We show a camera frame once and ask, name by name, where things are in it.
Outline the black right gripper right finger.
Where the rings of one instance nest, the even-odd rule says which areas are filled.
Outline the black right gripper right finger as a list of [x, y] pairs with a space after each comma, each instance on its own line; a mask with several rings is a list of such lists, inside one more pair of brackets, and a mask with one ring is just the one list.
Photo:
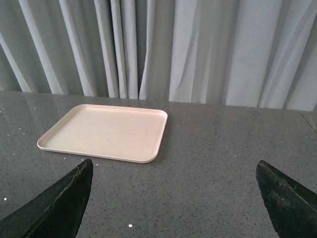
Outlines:
[[317, 194], [266, 161], [256, 179], [274, 230], [280, 238], [317, 236]]

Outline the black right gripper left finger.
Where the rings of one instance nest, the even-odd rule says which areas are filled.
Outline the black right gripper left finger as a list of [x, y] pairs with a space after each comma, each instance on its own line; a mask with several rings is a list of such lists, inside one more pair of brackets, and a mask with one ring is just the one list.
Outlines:
[[92, 160], [86, 159], [0, 222], [2, 238], [74, 238], [90, 197]]

